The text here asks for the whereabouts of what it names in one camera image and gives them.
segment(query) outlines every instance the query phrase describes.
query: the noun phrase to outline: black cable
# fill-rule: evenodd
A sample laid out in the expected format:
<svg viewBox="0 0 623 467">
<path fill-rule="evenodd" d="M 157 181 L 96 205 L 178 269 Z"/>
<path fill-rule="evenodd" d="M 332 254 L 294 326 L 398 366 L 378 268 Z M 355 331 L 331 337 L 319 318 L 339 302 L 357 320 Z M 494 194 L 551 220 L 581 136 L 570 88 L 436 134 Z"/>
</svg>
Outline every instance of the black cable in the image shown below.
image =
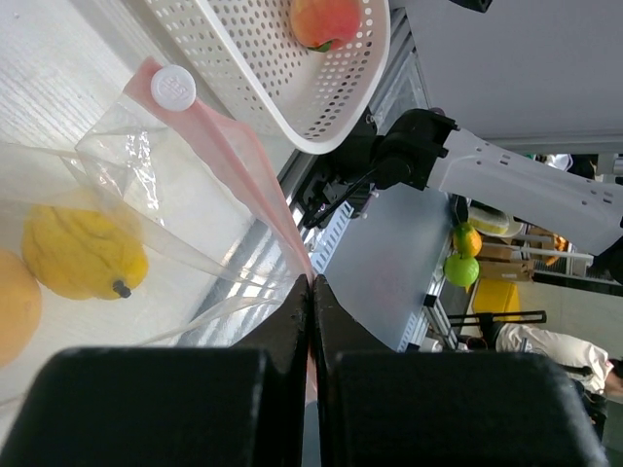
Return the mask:
<svg viewBox="0 0 623 467">
<path fill-rule="evenodd" d="M 318 217 L 314 217 L 311 220 L 307 220 L 307 221 L 304 220 L 303 226 L 306 229 L 313 229 L 314 227 L 318 227 L 320 224 L 322 224 L 322 222 L 324 222 L 331 214 L 333 214 L 338 209 L 338 207 L 342 205 L 344 201 L 346 201 L 348 198 L 354 195 L 354 193 L 357 190 L 359 190 L 364 183 L 366 182 L 370 183 L 371 182 L 370 178 L 376 171 L 377 169 L 373 168 L 368 173 L 363 175 L 359 180 L 354 182 L 352 186 L 348 188 L 348 190 L 346 190 L 346 192 L 340 198 L 338 198 L 333 204 L 331 204 L 328 208 L 326 208 L 322 212 L 322 214 L 320 214 Z"/>
</svg>

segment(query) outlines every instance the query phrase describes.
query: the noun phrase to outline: white bottle cap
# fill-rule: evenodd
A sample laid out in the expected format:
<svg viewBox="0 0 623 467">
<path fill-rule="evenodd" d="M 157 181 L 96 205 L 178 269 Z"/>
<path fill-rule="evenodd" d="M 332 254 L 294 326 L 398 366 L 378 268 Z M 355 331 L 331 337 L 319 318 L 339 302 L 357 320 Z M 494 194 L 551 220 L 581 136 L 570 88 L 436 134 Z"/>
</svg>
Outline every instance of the white bottle cap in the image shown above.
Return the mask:
<svg viewBox="0 0 623 467">
<path fill-rule="evenodd" d="M 182 112 L 195 102 L 197 85 L 186 68 L 168 65 L 152 78 L 152 96 L 166 110 Z"/>
</svg>

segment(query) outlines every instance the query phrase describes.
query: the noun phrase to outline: green apple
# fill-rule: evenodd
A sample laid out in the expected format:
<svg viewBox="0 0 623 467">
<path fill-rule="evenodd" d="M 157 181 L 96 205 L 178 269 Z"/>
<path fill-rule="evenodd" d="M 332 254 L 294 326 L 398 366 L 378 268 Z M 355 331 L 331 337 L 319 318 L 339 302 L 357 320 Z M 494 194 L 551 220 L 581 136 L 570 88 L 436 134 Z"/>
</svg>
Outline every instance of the green apple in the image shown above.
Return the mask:
<svg viewBox="0 0 623 467">
<path fill-rule="evenodd" d="M 444 274 L 451 284 L 458 287 L 469 287 L 478 279 L 480 267 L 475 258 L 463 258 L 460 253 L 455 253 L 446 258 Z"/>
</svg>

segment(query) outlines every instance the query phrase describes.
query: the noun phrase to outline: white shirt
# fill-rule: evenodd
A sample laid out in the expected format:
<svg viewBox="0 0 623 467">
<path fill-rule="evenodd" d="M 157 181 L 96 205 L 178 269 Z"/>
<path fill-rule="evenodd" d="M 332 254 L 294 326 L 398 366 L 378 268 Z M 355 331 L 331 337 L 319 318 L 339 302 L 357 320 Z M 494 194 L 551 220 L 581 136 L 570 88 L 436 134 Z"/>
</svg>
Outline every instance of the white shirt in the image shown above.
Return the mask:
<svg viewBox="0 0 623 467">
<path fill-rule="evenodd" d="M 604 393 L 605 378 L 612 370 L 607 352 L 590 342 L 566 334 L 552 333 L 526 324 L 505 324 L 495 342 L 498 352 L 516 352 L 522 339 L 528 339 L 532 353 L 540 353 L 559 365 L 582 368 L 589 367 L 593 374 L 584 377 L 569 373 L 568 376 L 580 381 L 587 391 Z"/>
</svg>

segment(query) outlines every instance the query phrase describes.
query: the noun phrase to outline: peach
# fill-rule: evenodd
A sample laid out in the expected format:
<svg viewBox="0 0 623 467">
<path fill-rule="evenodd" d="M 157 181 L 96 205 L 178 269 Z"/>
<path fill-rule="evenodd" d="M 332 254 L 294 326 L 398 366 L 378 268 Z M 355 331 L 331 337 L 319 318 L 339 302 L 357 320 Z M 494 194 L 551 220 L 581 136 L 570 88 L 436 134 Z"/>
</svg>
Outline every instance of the peach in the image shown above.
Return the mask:
<svg viewBox="0 0 623 467">
<path fill-rule="evenodd" d="M 360 0 L 292 0 L 290 23 L 308 49 L 333 51 L 354 39 L 359 30 Z"/>
</svg>

